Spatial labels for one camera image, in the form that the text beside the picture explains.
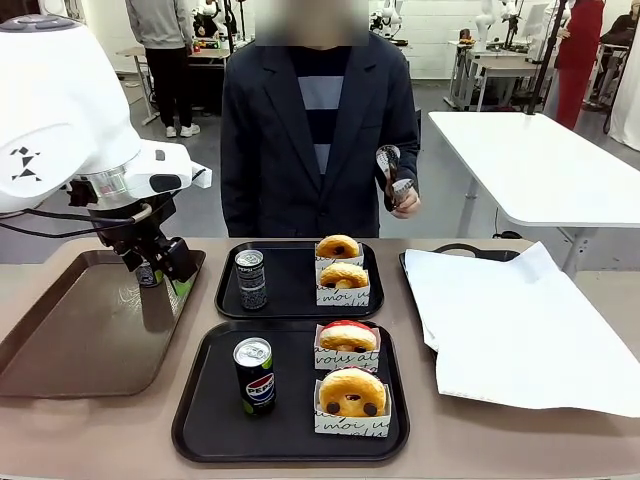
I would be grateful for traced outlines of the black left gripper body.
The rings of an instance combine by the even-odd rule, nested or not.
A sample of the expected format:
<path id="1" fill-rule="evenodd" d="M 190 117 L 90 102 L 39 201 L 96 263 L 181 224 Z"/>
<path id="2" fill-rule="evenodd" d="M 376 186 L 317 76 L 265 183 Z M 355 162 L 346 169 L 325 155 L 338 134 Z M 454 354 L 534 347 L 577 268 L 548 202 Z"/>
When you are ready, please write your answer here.
<path id="1" fill-rule="evenodd" d="M 106 219 L 124 221 L 142 213 L 148 205 L 151 213 L 135 224 L 115 227 Z M 165 193 L 136 200 L 132 204 L 113 210 L 89 210 L 91 223 L 95 229 L 104 227 L 97 233 L 101 243 L 111 248 L 122 260 L 129 250 L 137 252 L 145 261 L 152 263 L 157 256 L 158 239 L 165 237 L 160 225 L 175 213 L 175 203 L 171 193 Z"/>

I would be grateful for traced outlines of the person's left hand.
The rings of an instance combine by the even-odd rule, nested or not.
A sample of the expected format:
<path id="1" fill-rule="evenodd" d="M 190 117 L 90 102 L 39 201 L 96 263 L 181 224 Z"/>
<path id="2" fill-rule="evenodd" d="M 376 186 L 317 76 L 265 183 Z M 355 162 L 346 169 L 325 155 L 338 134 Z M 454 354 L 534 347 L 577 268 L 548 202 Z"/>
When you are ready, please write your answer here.
<path id="1" fill-rule="evenodd" d="M 391 214 L 398 219 L 409 219 L 418 212 L 420 206 L 419 194 L 414 188 L 411 188 L 406 192 L 403 201 L 391 211 Z"/>

